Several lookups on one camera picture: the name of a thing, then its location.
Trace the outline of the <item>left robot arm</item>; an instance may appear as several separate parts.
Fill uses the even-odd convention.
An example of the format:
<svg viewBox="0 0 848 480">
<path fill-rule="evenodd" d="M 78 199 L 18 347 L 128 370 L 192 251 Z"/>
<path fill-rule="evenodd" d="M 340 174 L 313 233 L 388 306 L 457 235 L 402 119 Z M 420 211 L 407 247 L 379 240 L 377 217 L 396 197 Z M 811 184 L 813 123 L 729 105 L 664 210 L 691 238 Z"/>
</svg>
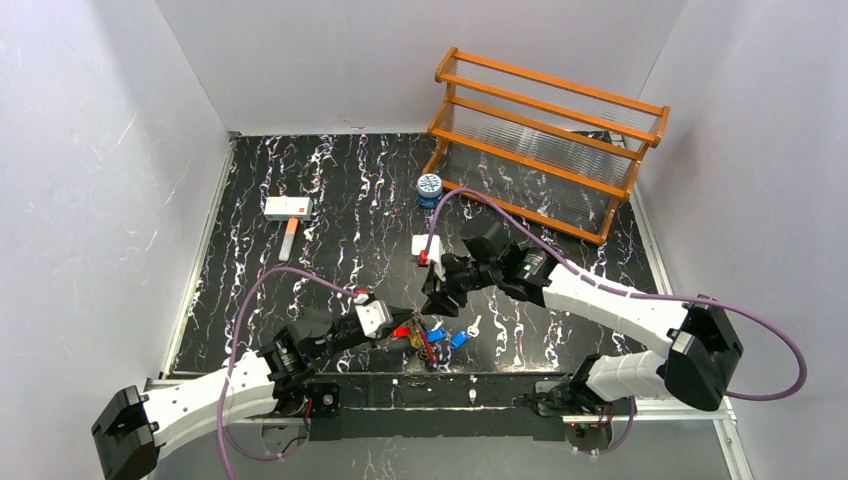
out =
<svg viewBox="0 0 848 480">
<path fill-rule="evenodd" d="M 91 427 L 107 479 L 142 479 L 159 460 L 219 426 L 281 410 L 308 394 L 320 360 L 389 336 L 414 312 L 375 300 L 332 319 L 325 332 L 298 321 L 232 366 L 143 392 L 117 391 Z"/>
</svg>

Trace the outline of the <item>metal key organizer red handle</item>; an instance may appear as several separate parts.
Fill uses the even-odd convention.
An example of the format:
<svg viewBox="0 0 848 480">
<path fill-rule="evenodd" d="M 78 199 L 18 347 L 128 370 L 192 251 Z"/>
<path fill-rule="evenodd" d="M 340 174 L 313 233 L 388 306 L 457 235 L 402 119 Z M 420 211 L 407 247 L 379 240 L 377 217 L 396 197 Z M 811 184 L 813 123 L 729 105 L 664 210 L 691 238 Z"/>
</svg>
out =
<svg viewBox="0 0 848 480">
<path fill-rule="evenodd" d="M 395 328 L 390 338 L 392 340 L 405 339 L 409 345 L 416 350 L 419 358 L 428 366 L 435 367 L 439 361 L 436 346 L 437 343 L 427 341 L 427 333 L 434 329 L 428 329 L 422 320 L 408 320 L 403 325 Z"/>
</svg>

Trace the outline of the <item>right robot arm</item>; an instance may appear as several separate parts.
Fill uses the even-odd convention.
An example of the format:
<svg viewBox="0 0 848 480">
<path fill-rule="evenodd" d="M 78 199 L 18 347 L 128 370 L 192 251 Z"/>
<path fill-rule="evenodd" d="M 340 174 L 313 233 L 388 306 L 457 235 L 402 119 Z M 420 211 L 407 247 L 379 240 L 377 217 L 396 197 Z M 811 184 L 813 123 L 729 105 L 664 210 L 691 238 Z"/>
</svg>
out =
<svg viewBox="0 0 848 480">
<path fill-rule="evenodd" d="M 707 298 L 644 299 L 538 245 L 518 244 L 499 224 L 469 222 L 462 241 L 468 253 L 458 256 L 444 252 L 437 236 L 413 236 L 413 258 L 428 269 L 423 314 L 456 317 L 470 292 L 495 286 L 513 300 L 575 314 L 645 348 L 589 355 L 575 373 L 541 383 L 522 398 L 537 414 L 593 413 L 626 397 L 671 396 L 702 411 L 722 404 L 744 348 L 727 314 Z"/>
</svg>

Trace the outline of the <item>silver key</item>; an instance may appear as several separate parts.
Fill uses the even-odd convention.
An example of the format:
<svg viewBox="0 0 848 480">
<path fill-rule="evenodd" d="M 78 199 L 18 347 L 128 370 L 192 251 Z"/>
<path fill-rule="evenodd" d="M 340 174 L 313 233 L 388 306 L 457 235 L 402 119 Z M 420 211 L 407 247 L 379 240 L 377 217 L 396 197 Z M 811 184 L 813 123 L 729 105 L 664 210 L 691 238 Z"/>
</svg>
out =
<svg viewBox="0 0 848 480">
<path fill-rule="evenodd" d="M 470 337 L 475 338 L 480 334 L 479 324 L 481 322 L 481 319 L 482 319 L 482 316 L 477 315 L 476 318 L 475 318 L 475 321 L 467 327 L 466 333 Z"/>
</svg>

